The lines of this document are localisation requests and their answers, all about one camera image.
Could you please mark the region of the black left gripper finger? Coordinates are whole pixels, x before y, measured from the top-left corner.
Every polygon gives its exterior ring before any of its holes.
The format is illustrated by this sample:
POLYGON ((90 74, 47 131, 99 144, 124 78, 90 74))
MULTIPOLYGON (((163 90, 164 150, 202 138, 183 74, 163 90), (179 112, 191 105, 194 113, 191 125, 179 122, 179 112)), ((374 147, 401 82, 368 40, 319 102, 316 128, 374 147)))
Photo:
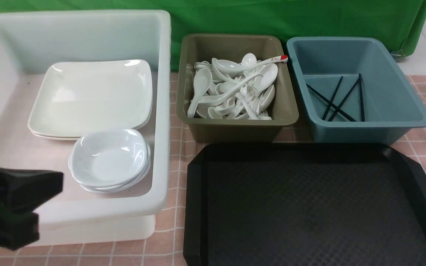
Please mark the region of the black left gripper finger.
POLYGON ((33 212, 17 214, 0 202, 0 248, 17 250, 39 240, 39 216, 33 212))

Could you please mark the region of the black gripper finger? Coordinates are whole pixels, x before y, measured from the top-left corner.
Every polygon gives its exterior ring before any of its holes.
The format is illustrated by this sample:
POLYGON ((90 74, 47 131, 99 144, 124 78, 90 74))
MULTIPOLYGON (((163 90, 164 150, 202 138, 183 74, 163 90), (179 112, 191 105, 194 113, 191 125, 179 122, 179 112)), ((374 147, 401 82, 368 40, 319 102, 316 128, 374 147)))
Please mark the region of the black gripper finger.
POLYGON ((14 213, 32 212, 59 195, 64 173, 0 167, 0 205, 14 213))

